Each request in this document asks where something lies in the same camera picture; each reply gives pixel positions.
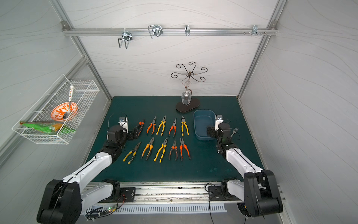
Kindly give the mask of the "yellow grey pliers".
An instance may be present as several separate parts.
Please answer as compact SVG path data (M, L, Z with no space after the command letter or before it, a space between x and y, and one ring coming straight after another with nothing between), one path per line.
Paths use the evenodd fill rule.
M161 136L163 135L164 130L165 130L165 125L166 125L166 116L163 117L160 125L158 126L156 135L158 135L160 131L161 131Z

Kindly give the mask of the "orange black diagonal cutters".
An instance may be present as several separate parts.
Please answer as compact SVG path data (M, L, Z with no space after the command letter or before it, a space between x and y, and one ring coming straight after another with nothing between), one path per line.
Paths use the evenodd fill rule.
M142 121L139 122L139 124L137 125L137 136L140 136L143 127L145 125L145 119L143 119Z

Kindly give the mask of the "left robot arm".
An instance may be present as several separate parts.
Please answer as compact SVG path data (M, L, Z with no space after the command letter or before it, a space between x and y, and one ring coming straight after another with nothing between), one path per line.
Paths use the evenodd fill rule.
M125 202L126 195L116 180L105 179L97 186L85 187L122 154L127 141L137 139L143 130L138 124L129 131L126 124L112 126L107 140L95 156L72 174L50 181L44 191L37 214L40 224L74 224L88 208L106 199Z

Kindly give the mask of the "black yellow striped pliers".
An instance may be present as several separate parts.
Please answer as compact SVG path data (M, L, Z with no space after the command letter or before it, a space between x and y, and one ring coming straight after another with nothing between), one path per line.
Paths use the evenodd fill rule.
M136 157L136 153L139 149L141 145L141 141L125 156L125 158L123 159L123 162L126 162L127 158L132 155L131 159L128 161L128 165L132 163L132 161L135 159Z

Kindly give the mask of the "orange long nose pliers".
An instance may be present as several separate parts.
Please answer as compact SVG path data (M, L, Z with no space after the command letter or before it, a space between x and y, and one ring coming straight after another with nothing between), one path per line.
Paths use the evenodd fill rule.
M174 122L173 122L173 125L171 126L170 128L170 131L169 131L169 137L171 136L171 132L173 131L173 137L176 135L176 122L177 122L177 119L175 118Z

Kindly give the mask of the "yellow black combination pliers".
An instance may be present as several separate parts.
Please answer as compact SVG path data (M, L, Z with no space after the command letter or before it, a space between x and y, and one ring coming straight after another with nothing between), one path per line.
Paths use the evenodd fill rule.
M184 136L184 131L186 130L186 134L187 136L189 136L189 129L188 129L188 126L186 124L186 120L185 120L185 117L182 116L181 117L181 132L182 132L182 136Z

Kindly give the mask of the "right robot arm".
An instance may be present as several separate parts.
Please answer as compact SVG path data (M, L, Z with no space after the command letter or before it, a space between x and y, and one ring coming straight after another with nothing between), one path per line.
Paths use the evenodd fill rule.
M225 197L233 196L243 201L238 204L239 211L247 217L264 217L283 212L282 198L274 173L256 166L232 142L231 128L221 123L217 128L207 127L207 135L217 140L218 154L223 156L243 177L221 183Z

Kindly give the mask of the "orange striped black pliers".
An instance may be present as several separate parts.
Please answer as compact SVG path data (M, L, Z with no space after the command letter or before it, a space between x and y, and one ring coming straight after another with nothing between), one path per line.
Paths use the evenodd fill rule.
M177 148L177 144L176 144L176 139L174 140L173 145L172 145L172 147L170 149L170 152L169 152L169 155L168 155L169 160L171 160L171 156L172 156L173 152L175 153L175 160L177 160L178 157L179 157L179 153L178 153L178 148Z

